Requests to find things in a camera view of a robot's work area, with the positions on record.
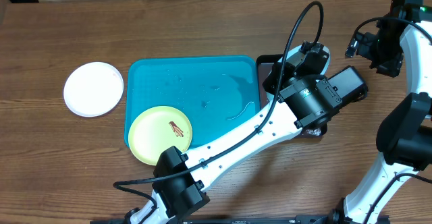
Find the yellow plate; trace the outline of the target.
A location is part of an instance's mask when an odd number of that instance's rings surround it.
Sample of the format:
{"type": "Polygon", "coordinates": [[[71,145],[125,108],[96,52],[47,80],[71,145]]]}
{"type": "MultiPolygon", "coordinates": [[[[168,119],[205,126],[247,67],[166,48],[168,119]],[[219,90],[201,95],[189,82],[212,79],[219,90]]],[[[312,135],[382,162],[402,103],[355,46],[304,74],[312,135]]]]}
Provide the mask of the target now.
{"type": "Polygon", "coordinates": [[[142,112],[130,126],[128,143],[132,154],[147,165],[155,165],[164,150],[174,146],[186,152],[193,136],[189,119],[180,110],[157,106],[142,112]]]}

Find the white plate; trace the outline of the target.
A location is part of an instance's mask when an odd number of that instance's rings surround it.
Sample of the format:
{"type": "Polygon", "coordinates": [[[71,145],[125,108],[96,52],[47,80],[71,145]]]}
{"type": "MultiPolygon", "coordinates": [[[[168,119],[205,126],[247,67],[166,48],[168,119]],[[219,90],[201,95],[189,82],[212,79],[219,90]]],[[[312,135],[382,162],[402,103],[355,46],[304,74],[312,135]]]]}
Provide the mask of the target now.
{"type": "Polygon", "coordinates": [[[67,108],[81,117],[98,117],[110,112],[121,101],[124,80],[112,65],[100,61],[75,69],[63,88],[67,108]]]}

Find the light blue plate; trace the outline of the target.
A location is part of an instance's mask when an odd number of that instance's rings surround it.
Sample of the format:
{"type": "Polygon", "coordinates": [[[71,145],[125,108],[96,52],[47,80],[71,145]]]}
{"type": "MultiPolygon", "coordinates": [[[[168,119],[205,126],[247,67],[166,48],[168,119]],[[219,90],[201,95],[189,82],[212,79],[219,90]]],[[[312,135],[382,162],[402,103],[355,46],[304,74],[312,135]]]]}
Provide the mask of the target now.
{"type": "MultiPolygon", "coordinates": [[[[300,51],[301,45],[291,49],[286,55],[286,69],[290,70],[291,65],[294,66],[293,72],[296,72],[297,76],[305,76],[309,74],[321,74],[324,75],[330,64],[330,51],[329,49],[317,43],[309,52],[306,54],[300,51]]],[[[282,57],[273,64],[271,73],[267,76],[263,82],[263,87],[267,93],[267,98],[273,99],[275,93],[275,87],[277,86],[277,79],[279,78],[279,66],[281,66],[282,57]]]]}

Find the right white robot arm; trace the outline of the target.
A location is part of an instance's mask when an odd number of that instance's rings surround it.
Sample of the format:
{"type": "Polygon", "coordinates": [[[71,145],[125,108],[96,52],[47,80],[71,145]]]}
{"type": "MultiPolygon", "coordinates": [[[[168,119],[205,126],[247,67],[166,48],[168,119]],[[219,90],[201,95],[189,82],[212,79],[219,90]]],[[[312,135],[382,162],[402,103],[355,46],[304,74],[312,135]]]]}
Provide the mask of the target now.
{"type": "Polygon", "coordinates": [[[372,167],[325,223],[389,223],[383,207],[431,164],[431,128],[422,125],[431,118],[431,7],[423,0],[391,0],[389,13],[373,21],[378,32],[355,30],[346,56],[360,55],[390,77],[405,66],[407,93],[379,126],[372,167]]]}

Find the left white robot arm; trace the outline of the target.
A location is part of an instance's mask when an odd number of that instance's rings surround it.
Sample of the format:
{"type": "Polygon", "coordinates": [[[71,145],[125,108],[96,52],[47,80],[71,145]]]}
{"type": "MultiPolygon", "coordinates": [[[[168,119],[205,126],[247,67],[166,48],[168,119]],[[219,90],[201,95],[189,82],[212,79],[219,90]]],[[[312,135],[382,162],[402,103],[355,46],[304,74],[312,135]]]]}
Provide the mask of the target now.
{"type": "Polygon", "coordinates": [[[269,103],[216,140],[186,152],[170,146],[160,154],[154,176],[131,180],[151,184],[148,202],[126,223],[177,223],[206,205],[207,191],[234,167],[279,142],[325,125],[367,93],[357,70],[348,66],[327,78],[329,49],[320,43],[285,51],[263,82],[269,103]]]}

